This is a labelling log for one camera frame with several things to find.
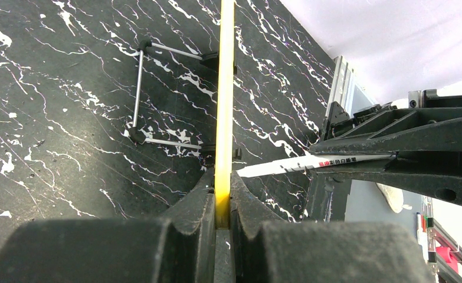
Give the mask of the yellow framed whiteboard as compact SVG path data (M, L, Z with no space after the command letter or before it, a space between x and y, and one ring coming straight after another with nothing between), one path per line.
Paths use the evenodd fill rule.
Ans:
M234 98L234 11L232 0L221 2L219 39L217 130L215 155L215 226L230 227L232 127Z

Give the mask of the white black whiteboard marker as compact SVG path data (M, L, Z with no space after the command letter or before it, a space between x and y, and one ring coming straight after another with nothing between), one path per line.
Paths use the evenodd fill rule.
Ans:
M237 170L240 177L259 177L265 175L278 175L283 173L312 170L321 167L338 166L348 163L379 160L392 157L392 154L372 155L315 155L291 157L287 159L274 160L272 162L246 166Z

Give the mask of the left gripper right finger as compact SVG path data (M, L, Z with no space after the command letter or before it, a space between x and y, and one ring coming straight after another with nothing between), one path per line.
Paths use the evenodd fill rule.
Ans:
M434 282L416 240L379 222L288 222L231 174L235 282Z

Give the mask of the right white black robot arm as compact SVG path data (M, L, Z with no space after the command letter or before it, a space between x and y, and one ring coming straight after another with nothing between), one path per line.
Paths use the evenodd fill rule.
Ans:
M462 206L462 96L412 91L408 107L374 105L348 116L332 103L310 148L342 162L316 173L376 182Z

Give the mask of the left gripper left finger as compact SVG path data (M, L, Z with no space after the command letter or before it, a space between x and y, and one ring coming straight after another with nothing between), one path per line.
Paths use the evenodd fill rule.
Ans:
M28 222L0 252L0 282L212 282L213 179L158 216Z

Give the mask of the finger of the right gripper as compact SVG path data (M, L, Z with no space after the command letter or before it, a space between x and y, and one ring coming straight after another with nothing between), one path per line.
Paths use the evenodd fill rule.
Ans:
M309 152L462 152L462 107L387 110L340 136L312 145Z
M315 170L334 179L381 183L462 206L462 154L422 160L381 159Z

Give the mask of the metal whiteboard stand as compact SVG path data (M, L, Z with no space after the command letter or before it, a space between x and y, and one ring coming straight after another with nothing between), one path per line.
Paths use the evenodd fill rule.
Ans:
M226 56L193 54L150 37L136 54L135 102L127 125L131 141L215 156L220 67Z

